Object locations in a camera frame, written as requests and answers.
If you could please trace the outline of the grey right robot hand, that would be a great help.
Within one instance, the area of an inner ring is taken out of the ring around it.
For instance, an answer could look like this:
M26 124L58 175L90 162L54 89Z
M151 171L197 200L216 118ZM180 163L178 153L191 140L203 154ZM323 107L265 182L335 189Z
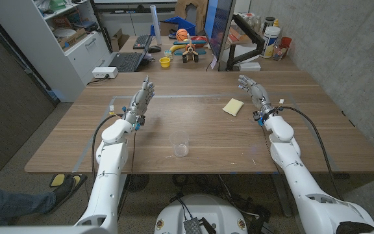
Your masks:
M273 110L266 89L246 75L239 75L240 88L245 90L252 99L256 109L263 114Z

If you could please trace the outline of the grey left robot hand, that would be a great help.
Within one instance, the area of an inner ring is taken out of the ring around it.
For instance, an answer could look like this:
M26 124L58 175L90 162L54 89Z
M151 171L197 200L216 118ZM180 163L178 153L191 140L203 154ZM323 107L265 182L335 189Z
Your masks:
M125 111L123 119L131 124L143 124L142 118L147 110L147 106L155 94L154 83L149 80L147 75L141 85L141 89L131 97L129 106Z

